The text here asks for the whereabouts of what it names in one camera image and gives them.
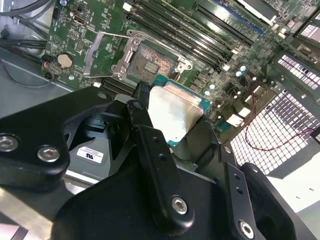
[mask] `screw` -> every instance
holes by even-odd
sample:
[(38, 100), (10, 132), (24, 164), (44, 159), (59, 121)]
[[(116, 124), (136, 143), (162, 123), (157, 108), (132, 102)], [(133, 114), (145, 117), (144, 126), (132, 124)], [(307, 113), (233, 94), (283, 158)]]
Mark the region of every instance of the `screw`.
[(0, 152), (11, 152), (19, 145), (18, 139), (13, 136), (0, 136)]
[(232, 152), (231, 149), (228, 148), (227, 146), (223, 146), (223, 148), (228, 154), (230, 154)]
[(175, 196), (174, 198), (172, 198), (171, 203), (172, 203), (173, 209), (178, 214), (184, 215), (187, 213), (188, 206), (187, 206), (186, 202), (181, 197)]
[(44, 162), (53, 163), (59, 159), (60, 153), (53, 146), (44, 146), (38, 150), (37, 156)]
[(250, 225), (248, 223), (246, 223), (245, 221), (240, 220), (239, 221), (239, 227), (241, 232), (248, 238), (248, 239), (254, 239), (254, 231), (252, 230), (252, 228), (250, 227)]
[(120, 67), (120, 73), (121, 74), (125, 74), (126, 71), (127, 71), (127, 69), (124, 66)]
[(62, 5), (62, 6), (67, 6), (67, 0), (60, 0), (60, 4)]
[(134, 45), (139, 45), (139, 41), (138, 41), (137, 39), (134, 39), (134, 40), (133, 40), (133, 44), (134, 44)]
[(102, 98), (102, 99), (107, 99), (107, 95), (105, 95), (105, 94), (102, 93), (102, 92), (99, 92), (99, 93), (98, 93), (98, 97), (99, 97), (99, 98)]
[(144, 106), (142, 106), (140, 102), (135, 101), (133, 105), (138, 109), (141, 109), (141, 110), (144, 109)]

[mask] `white label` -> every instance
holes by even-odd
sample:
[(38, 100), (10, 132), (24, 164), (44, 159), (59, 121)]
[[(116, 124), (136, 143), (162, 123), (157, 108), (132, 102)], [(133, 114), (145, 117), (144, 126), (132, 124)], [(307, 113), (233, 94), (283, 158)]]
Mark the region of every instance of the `white label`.
[(86, 146), (80, 147), (76, 155), (99, 164), (102, 162), (102, 158), (104, 157), (102, 152), (90, 149)]

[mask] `perforated metal panel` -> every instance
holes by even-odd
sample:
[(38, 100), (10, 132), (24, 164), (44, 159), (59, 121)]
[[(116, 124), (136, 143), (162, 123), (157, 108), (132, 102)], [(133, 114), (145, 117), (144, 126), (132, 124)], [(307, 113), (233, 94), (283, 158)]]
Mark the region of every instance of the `perforated metal panel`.
[[(248, 127), (247, 138), (254, 147), (269, 150), (301, 131), (319, 125), (319, 121), (284, 90), (255, 117)], [(305, 148), (311, 140), (310, 134), (298, 136), (278, 149), (262, 151), (250, 147), (245, 136), (246, 129), (231, 141), (236, 160), (240, 165), (253, 163), (266, 175)]]
[(313, 90), (317, 89), (320, 84), (320, 76), (313, 73), (303, 65), (298, 63), (293, 57), (283, 55), (278, 63), (290, 71), (294, 76), (300, 79), (303, 83), (308, 85)]

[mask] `black ram slot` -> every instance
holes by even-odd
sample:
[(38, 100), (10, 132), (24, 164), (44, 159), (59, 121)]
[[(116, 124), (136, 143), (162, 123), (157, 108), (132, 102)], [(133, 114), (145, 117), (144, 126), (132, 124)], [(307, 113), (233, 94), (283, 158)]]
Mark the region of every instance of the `black ram slot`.
[(172, 24), (167, 22), (165, 19), (163, 19), (160, 15), (156, 14), (155, 12), (150, 13), (147, 9), (137, 8), (136, 13), (138, 13), (140, 16), (146, 19), (156, 19), (156, 22), (153, 21), (155, 24), (160, 24), (165, 31), (168, 31), (170, 34), (174, 35), (174, 37), (177, 37), (185, 43), (189, 44), (192, 48), (197, 49), (197, 51), (202, 53), (204, 56), (209, 56), (210, 58), (216, 60), (218, 63), (227, 62), (225, 59), (223, 59), (222, 56), (217, 55), (217, 53), (209, 47), (205, 46), (204, 44), (197, 44), (196, 39), (194, 39), (189, 34), (186, 34), (185, 32), (174, 27)]
[(125, 94), (132, 96), (135, 89), (123, 84), (121, 81), (114, 80), (111, 77), (106, 77), (102, 80), (102, 88), (106, 89), (107, 93), (112, 97), (115, 97), (117, 94)]
[(174, 29), (175, 31), (185, 35), (187, 38), (189, 39), (193, 39), (193, 41), (197, 41), (200, 45), (202, 45), (202, 47), (206, 48), (208, 51), (213, 51), (215, 52), (215, 55), (220, 56), (220, 58), (224, 59), (225, 61), (230, 60), (231, 54), (229, 50), (224, 51), (223, 48), (218, 47), (216, 45), (214, 45), (214, 41), (212, 41), (213, 39), (211, 39), (211, 41), (207, 40), (204, 37), (201, 37), (200, 35), (198, 35), (194, 29), (190, 29), (190, 27), (186, 27), (185, 24), (181, 24), (180, 22), (178, 22), (176, 19), (173, 18), (169, 18), (168, 15), (165, 15), (163, 11), (161, 11), (161, 9), (156, 8), (155, 6), (149, 4), (148, 2), (144, 2), (141, 1), (138, 4), (136, 4), (137, 8), (142, 9), (143, 11), (151, 11), (155, 14), (157, 14), (158, 16), (160, 16), (162, 19), (164, 19), (167, 23), (166, 25), (169, 26), (170, 28)]
[(152, 7), (152, 10), (157, 9), (157, 12), (160, 12), (162, 15), (166, 15), (167, 19), (170, 19), (174, 22), (177, 26), (179, 26), (184, 31), (188, 32), (189, 34), (196, 36), (197, 38), (206, 41), (212, 48), (215, 49), (222, 54), (223, 56), (231, 56), (232, 55), (232, 48), (227, 46), (225, 43), (221, 43), (211, 37), (210, 35), (204, 33), (200, 29), (196, 28), (195, 26), (191, 25), (190, 23), (183, 20), (181, 17), (176, 15), (174, 12), (169, 11), (161, 4), (156, 1), (145, 1), (145, 0), (137, 0), (137, 3), (142, 4), (143, 6)]
[(225, 30), (226, 32), (228, 32), (230, 35), (232, 35), (235, 39), (240, 40), (241, 42), (243, 42), (245, 45), (247, 45), (248, 47), (251, 47), (254, 42), (252, 40), (250, 40), (248, 37), (246, 37), (245, 35), (243, 35), (241, 32), (239, 32), (238, 30), (236, 30), (235, 28), (233, 28), (232, 26), (228, 25), (227, 23), (225, 23), (224, 21), (222, 21), (220, 18), (218, 18), (217, 16), (213, 15), (211, 12), (209, 12), (207, 9), (205, 9), (204, 7), (202, 7), (201, 5), (197, 4), (196, 8), (195, 8), (196, 12), (199, 12), (200, 14), (202, 14), (203, 16), (205, 16), (207, 19), (209, 19), (213, 24), (215, 24), (216, 26), (218, 26), (219, 28)]
[(160, 31), (159, 28), (161, 28), (161, 26), (153, 27), (153, 26), (150, 25), (150, 22), (146, 22), (145, 19), (143, 19), (139, 15), (137, 16), (137, 14), (135, 14), (135, 13), (129, 14), (129, 17), (132, 19), (132, 21), (137, 23), (139, 26), (145, 28), (147, 31), (149, 31), (149, 32), (151, 32), (153, 34), (156, 33), (158, 36), (163, 38), (165, 41), (167, 41), (168, 43), (172, 44), (174, 46), (174, 48), (177, 49), (178, 52), (186, 52), (186, 53), (190, 54), (191, 56), (193, 56), (194, 58), (196, 58), (196, 59), (202, 61), (203, 63), (211, 66), (213, 69), (215, 69), (217, 71), (220, 69), (220, 66), (217, 63), (217, 61), (215, 61), (215, 60), (211, 60), (210, 61), (210, 59), (206, 59), (203, 56), (201, 56), (200, 54), (198, 54), (197, 52), (192, 51), (192, 49), (187, 48), (181, 42), (178, 42), (174, 38), (168, 36), (167, 34), (163, 33), (162, 31)]

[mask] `red wire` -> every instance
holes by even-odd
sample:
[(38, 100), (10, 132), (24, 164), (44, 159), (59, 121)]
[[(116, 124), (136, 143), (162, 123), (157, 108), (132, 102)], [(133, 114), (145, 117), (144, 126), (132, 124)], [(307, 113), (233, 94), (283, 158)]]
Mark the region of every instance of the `red wire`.
[(281, 145), (278, 145), (276, 147), (272, 147), (272, 148), (269, 148), (269, 149), (264, 149), (264, 148), (259, 148), (259, 147), (256, 147), (256, 146), (253, 146), (250, 142), (249, 142), (249, 139), (248, 139), (248, 128), (250, 126), (250, 124), (253, 122), (253, 120), (256, 118), (256, 103), (255, 103), (255, 95), (254, 93), (252, 92), (251, 93), (251, 96), (252, 96), (252, 104), (253, 104), (253, 118), (251, 119), (251, 121), (248, 123), (248, 125), (246, 126), (245, 128), (245, 136), (244, 136), (244, 140), (245, 142), (253, 149), (255, 150), (258, 150), (258, 151), (263, 151), (263, 152), (270, 152), (270, 151), (274, 151), (274, 150), (277, 150), (277, 149), (280, 149), (281, 147), (283, 147), (284, 145), (287, 145), (288, 143), (290, 143), (291, 140), (295, 139), (296, 137), (302, 137), (304, 135), (307, 135), (308, 133), (314, 131), (315, 129), (314, 128), (306, 128), (300, 132), (298, 132), (297, 134), (295, 134), (293, 137), (291, 137), (290, 139), (286, 140), (285, 142), (283, 142)]

